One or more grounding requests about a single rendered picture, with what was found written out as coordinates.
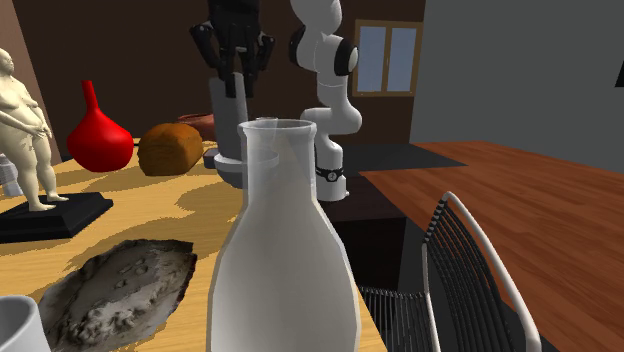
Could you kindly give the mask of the brown clay bowl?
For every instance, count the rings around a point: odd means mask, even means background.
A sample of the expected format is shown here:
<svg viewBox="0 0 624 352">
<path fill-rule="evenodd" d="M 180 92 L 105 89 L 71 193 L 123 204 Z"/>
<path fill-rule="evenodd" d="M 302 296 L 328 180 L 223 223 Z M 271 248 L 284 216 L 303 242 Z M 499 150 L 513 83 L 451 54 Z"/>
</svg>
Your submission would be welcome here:
<svg viewBox="0 0 624 352">
<path fill-rule="evenodd" d="M 197 114 L 187 114 L 177 118 L 178 123 L 187 124 L 193 128 L 195 128 L 203 141 L 215 141 L 215 124 L 214 124 L 214 115 L 213 114 L 205 114 L 205 113 L 197 113 Z"/>
</svg>

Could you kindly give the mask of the dark robot stand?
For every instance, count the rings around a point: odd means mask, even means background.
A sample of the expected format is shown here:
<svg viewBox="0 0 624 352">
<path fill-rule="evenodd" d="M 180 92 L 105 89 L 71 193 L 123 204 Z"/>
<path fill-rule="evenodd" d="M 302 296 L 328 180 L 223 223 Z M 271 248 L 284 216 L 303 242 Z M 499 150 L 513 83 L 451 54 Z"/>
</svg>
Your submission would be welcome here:
<svg viewBox="0 0 624 352">
<path fill-rule="evenodd" d="M 364 176 L 349 178 L 347 188 L 349 196 L 320 205 L 345 246 L 355 282 L 395 290 L 406 216 Z"/>
</svg>

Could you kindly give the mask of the grey cylinder on round base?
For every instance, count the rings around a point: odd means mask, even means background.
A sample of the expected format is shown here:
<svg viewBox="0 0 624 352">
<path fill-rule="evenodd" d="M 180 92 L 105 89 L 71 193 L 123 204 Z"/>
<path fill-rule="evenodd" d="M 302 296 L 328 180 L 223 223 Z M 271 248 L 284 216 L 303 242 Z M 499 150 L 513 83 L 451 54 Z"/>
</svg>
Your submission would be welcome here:
<svg viewBox="0 0 624 352">
<path fill-rule="evenodd" d="M 248 120 L 244 79 L 235 72 L 235 98 L 226 96 L 225 83 L 218 78 L 209 81 L 218 153 L 213 157 L 220 177 L 234 188 L 242 189 L 243 164 L 238 125 Z"/>
</svg>

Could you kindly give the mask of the wood-framed window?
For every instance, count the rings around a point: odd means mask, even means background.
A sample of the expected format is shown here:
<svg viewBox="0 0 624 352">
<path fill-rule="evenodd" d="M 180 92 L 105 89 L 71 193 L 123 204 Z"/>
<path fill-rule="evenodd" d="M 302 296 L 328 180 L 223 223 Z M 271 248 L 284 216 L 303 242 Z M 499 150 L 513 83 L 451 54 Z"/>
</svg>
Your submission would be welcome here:
<svg viewBox="0 0 624 352">
<path fill-rule="evenodd" d="M 414 97 L 423 23 L 355 21 L 359 63 L 352 78 L 354 97 Z"/>
</svg>

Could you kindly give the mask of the white cup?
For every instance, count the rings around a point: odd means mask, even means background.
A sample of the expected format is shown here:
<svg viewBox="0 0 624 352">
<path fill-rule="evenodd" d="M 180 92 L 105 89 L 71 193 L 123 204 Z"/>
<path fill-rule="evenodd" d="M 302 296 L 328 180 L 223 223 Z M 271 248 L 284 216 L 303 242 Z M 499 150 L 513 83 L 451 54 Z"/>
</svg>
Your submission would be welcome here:
<svg viewBox="0 0 624 352">
<path fill-rule="evenodd" d="M 51 352 L 31 297 L 0 296 L 0 352 Z"/>
</svg>

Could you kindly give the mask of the cream figure on black base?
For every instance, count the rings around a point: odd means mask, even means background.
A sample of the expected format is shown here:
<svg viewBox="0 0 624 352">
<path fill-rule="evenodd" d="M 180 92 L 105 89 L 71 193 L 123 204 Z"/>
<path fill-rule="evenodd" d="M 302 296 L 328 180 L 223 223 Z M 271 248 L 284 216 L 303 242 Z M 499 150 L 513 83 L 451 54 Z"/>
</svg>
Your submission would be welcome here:
<svg viewBox="0 0 624 352">
<path fill-rule="evenodd" d="M 13 73 L 11 55 L 0 48 L 0 154 L 15 165 L 26 198 L 0 214 L 0 243 L 71 238 L 107 212 L 113 201 L 98 192 L 58 193 L 52 131 L 38 102 Z"/>
</svg>

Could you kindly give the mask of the clear glass carafe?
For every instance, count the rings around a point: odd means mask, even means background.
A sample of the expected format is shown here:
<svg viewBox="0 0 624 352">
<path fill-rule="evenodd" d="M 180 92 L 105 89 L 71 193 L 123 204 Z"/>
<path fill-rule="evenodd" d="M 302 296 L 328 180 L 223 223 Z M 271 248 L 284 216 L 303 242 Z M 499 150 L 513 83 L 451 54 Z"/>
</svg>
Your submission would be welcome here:
<svg viewBox="0 0 624 352">
<path fill-rule="evenodd" d="M 357 352 L 358 292 L 316 197 L 314 123 L 239 126 L 246 198 L 219 252 L 206 352 Z"/>
</svg>

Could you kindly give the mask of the red long-necked vase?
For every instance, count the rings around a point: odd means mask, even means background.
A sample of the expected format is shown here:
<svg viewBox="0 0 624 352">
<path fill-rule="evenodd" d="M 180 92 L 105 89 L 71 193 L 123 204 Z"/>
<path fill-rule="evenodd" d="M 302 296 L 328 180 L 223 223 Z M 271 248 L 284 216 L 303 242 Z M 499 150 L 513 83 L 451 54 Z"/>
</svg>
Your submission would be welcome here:
<svg viewBox="0 0 624 352">
<path fill-rule="evenodd" d="M 91 172 L 124 168 L 133 155 L 132 135 L 101 111 L 90 80 L 83 80 L 81 86 L 86 113 L 67 137 L 68 151 L 80 166 Z"/>
</svg>

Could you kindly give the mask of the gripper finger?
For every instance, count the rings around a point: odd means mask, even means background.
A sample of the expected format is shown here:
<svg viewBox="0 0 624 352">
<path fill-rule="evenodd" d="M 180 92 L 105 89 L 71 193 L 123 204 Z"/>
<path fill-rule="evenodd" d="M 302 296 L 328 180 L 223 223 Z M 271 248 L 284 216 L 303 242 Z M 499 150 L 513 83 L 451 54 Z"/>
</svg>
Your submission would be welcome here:
<svg viewBox="0 0 624 352">
<path fill-rule="evenodd" d="M 233 73 L 234 47 L 227 44 L 225 47 L 219 47 L 219 52 L 216 52 L 212 46 L 212 37 L 215 33 L 210 21 L 194 25 L 189 29 L 189 34 L 204 62 L 217 71 L 218 78 L 225 84 L 226 96 L 235 98 L 237 93 Z"/>
<path fill-rule="evenodd" d="M 263 31 L 260 31 L 257 36 L 253 31 L 245 34 L 246 51 L 242 53 L 242 68 L 247 98 L 254 96 L 254 83 L 258 73 L 267 68 L 274 45 L 275 39 Z"/>
</svg>

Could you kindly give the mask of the pale grey ribbed object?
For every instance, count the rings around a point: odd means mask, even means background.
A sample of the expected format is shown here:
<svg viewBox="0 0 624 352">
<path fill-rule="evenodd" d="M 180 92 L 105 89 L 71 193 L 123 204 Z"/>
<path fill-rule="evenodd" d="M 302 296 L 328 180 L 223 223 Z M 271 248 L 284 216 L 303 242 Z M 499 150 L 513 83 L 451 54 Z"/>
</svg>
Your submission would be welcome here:
<svg viewBox="0 0 624 352">
<path fill-rule="evenodd" d="M 0 185 L 4 194 L 8 197 L 21 196 L 23 194 L 17 183 L 16 166 L 4 155 L 0 153 Z"/>
</svg>

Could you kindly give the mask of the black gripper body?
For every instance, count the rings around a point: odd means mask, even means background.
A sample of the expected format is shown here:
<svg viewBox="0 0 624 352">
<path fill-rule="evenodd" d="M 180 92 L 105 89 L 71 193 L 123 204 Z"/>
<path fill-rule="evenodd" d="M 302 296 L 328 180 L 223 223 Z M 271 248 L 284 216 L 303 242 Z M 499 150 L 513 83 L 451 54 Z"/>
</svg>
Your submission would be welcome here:
<svg viewBox="0 0 624 352">
<path fill-rule="evenodd" d="M 207 0 L 208 32 L 217 39 L 221 50 L 230 42 L 235 47 L 247 48 L 250 43 L 262 48 L 259 25 L 259 0 Z"/>
</svg>

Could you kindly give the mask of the brown bread loaf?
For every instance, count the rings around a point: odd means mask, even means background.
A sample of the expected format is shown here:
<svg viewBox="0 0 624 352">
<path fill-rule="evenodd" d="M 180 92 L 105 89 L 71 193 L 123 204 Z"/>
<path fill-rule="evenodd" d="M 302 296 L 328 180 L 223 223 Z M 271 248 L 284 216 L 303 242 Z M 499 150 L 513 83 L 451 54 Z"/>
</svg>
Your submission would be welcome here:
<svg viewBox="0 0 624 352">
<path fill-rule="evenodd" d="M 183 123 L 164 123 L 142 136 L 137 155 L 146 176 L 175 176 L 188 172 L 203 153 L 202 137 L 195 128 Z"/>
</svg>

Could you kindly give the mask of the grey rough stone slab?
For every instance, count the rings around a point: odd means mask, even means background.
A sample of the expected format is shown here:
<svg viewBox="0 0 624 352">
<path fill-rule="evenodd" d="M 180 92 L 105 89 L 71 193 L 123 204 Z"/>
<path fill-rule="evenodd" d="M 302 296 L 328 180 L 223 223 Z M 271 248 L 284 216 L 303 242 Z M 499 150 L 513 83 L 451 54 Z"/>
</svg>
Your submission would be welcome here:
<svg viewBox="0 0 624 352">
<path fill-rule="evenodd" d="M 111 352 L 150 337 L 177 309 L 194 274 L 191 242 L 125 240 L 43 294 L 52 352 Z"/>
</svg>

